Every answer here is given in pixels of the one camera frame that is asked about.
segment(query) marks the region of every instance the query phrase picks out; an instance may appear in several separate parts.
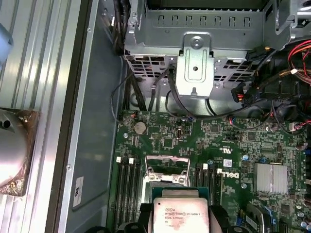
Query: metal frame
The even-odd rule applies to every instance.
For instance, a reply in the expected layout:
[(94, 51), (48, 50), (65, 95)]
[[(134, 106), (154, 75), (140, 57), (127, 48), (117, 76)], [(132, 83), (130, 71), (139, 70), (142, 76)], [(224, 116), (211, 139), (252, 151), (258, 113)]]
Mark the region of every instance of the metal frame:
[(1, 196), (0, 232), (44, 232), (80, 1), (2, 1), (14, 47), (0, 74), (0, 106), (40, 111), (26, 195)]

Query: heatsink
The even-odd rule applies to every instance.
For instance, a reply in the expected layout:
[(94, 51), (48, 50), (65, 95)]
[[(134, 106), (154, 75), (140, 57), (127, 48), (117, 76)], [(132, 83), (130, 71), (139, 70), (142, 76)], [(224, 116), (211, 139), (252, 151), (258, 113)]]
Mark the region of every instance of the heatsink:
[(287, 194), (287, 166), (255, 164), (254, 186), (256, 192)]

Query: integrated circuit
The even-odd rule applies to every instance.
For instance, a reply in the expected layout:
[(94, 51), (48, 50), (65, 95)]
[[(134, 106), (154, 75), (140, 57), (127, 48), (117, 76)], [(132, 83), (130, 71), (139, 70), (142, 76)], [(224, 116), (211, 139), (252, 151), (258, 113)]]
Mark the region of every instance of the integrated circuit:
[(211, 125), (210, 131), (211, 131), (211, 133), (218, 133), (219, 132), (219, 125)]
[(255, 138), (256, 138), (256, 133), (254, 133), (254, 132), (248, 132), (247, 133), (247, 140), (254, 141)]

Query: black cable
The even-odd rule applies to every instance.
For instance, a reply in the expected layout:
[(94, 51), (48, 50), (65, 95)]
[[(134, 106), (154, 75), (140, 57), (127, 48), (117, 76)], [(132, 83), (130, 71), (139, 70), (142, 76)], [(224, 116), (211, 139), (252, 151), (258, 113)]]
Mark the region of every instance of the black cable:
[(278, 50), (273, 50), (271, 49), (269, 51), (269, 53), (258, 63), (256, 69), (255, 69), (255, 74), (257, 74), (259, 72), (259, 70), (261, 69), (261, 67), (274, 55), (276, 54)]
[(239, 129), (239, 130), (255, 130), (255, 129), (258, 129), (258, 128), (260, 128), (261, 126), (263, 126), (265, 123), (267, 123), (267, 121), (271, 118), (271, 113), (272, 113), (272, 108), (271, 108), (271, 110), (270, 110), (270, 113), (269, 113), (269, 115), (266, 117), (266, 119), (265, 120), (263, 120), (263, 122), (262, 123), (260, 123), (259, 125), (257, 125), (257, 126), (255, 126), (255, 127), (252, 127), (252, 128), (241, 128), (241, 127), (239, 127), (239, 126), (237, 126), (237, 125), (235, 125), (234, 123), (233, 123), (233, 120), (231, 120), (231, 122), (232, 122), (232, 126), (233, 127), (235, 127), (235, 128), (237, 128), (237, 129)]
[(179, 96), (178, 96), (178, 93), (176, 90), (176, 86), (175, 86), (175, 82), (174, 82), (174, 73), (173, 73), (172, 69), (169, 70), (168, 79), (169, 79), (169, 85), (170, 85), (170, 89), (171, 89), (173, 98), (174, 98), (175, 102), (177, 103), (178, 107), (181, 110), (184, 110), (188, 116), (196, 119), (195, 115), (192, 114), (190, 111), (188, 111), (188, 109), (184, 106), (184, 104), (179, 99)]
[(172, 95), (173, 95), (173, 98), (175, 100), (175, 102), (177, 103), (178, 107), (182, 110), (184, 110), (188, 116), (192, 117), (193, 119), (197, 119), (197, 120), (214, 120), (214, 119), (219, 119), (219, 118), (223, 118), (223, 117), (226, 117), (226, 116), (229, 116), (229, 115), (235, 115), (236, 113), (239, 113), (239, 112), (242, 112), (244, 110), (247, 110), (255, 105), (258, 105), (262, 102), (266, 102), (267, 100), (258, 100), (248, 106), (245, 106), (245, 107), (242, 107), (242, 108), (239, 108), (237, 110), (234, 110), (234, 111), (231, 111), (231, 112), (228, 112), (228, 113), (223, 113), (223, 114), (220, 114), (220, 115), (216, 115), (216, 116), (195, 116), (193, 113), (191, 113), (187, 108), (185, 108), (185, 106), (183, 105), (183, 103), (180, 101), (180, 98), (178, 96), (178, 93), (177, 93), (177, 90), (176, 90), (176, 86), (175, 86), (175, 83), (174, 83), (174, 80), (173, 80), (173, 72), (172, 70), (169, 70), (169, 75), (168, 75), (168, 79), (169, 79), (169, 84), (170, 84), (170, 88), (171, 88), (171, 92), (172, 92)]
[(130, 97), (131, 97), (131, 80), (128, 79), (125, 82), (124, 99), (123, 99), (123, 107), (122, 107), (125, 110), (130, 109)]
[(276, 110), (275, 110), (273, 101), (271, 102), (271, 107), (272, 107), (272, 110), (273, 110), (274, 118), (276, 119), (277, 124), (279, 125), (279, 127), (282, 129), (282, 131), (283, 131), (284, 133), (286, 133), (287, 135), (290, 135), (290, 136), (295, 136), (295, 135), (300, 135), (300, 134), (302, 134), (302, 133), (305, 132), (305, 130), (307, 129), (307, 126), (305, 126), (303, 130), (300, 130), (300, 131), (298, 131), (298, 132), (296, 132), (296, 133), (294, 133), (294, 132), (288, 132), (288, 131), (286, 130), (286, 128), (281, 124), (281, 122), (280, 122), (279, 119), (278, 119), (278, 116), (277, 116), (277, 114), (276, 114)]
[(134, 93), (135, 93), (135, 95), (136, 95), (137, 104), (138, 104), (139, 109), (140, 109), (141, 111), (147, 111), (144, 97), (143, 97), (142, 92), (141, 92), (141, 90), (140, 90), (140, 88), (139, 88), (137, 79), (136, 79), (136, 77), (133, 75), (133, 73), (132, 73), (132, 75), (131, 75), (131, 83), (132, 83), (132, 87), (133, 87)]
[(217, 116), (217, 114), (214, 112), (214, 110), (212, 109), (212, 106), (210, 105), (209, 99), (206, 99), (206, 104), (207, 104), (207, 108), (210, 111), (210, 113), (212, 113), (213, 116)]
[(111, 92), (111, 96), (110, 96), (110, 107), (111, 107), (111, 113), (113, 118), (116, 120), (116, 122), (118, 122), (119, 124), (122, 124), (124, 121), (119, 120), (115, 114), (115, 110), (113, 109), (113, 97), (116, 93), (116, 91), (122, 86), (123, 83), (125, 83), (130, 77), (132, 76), (132, 73), (128, 74), (125, 79), (123, 79), (121, 81), (121, 83)]
[(165, 109), (167, 111), (167, 113), (171, 116), (171, 117), (176, 117), (178, 119), (182, 119), (184, 117), (181, 117), (181, 116), (177, 116), (175, 114), (173, 114), (169, 108), (168, 108), (168, 103), (169, 103), (169, 95), (170, 95), (171, 91), (168, 91), (168, 93), (166, 94), (166, 98), (165, 98)]
[(166, 75), (167, 75), (168, 70), (165, 70), (162, 74), (160, 74), (160, 76), (155, 80), (154, 84), (152, 85), (152, 90), (151, 90), (151, 99), (150, 99), (150, 103), (148, 106), (148, 111), (152, 111), (153, 105), (155, 103), (155, 99), (156, 99), (156, 85), (157, 83), (163, 79)]

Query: hole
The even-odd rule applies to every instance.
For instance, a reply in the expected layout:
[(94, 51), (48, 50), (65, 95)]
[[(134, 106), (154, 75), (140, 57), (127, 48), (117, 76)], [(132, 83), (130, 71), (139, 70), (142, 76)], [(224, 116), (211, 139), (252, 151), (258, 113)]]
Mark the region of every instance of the hole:
[(303, 7), (309, 7), (309, 6), (311, 6), (311, 0), (308, 0), (308, 1), (304, 2), (304, 3), (302, 4), (302, 6), (303, 6)]
[(7, 129), (11, 126), (11, 122), (9, 120), (5, 120), (2, 124), (2, 126)]

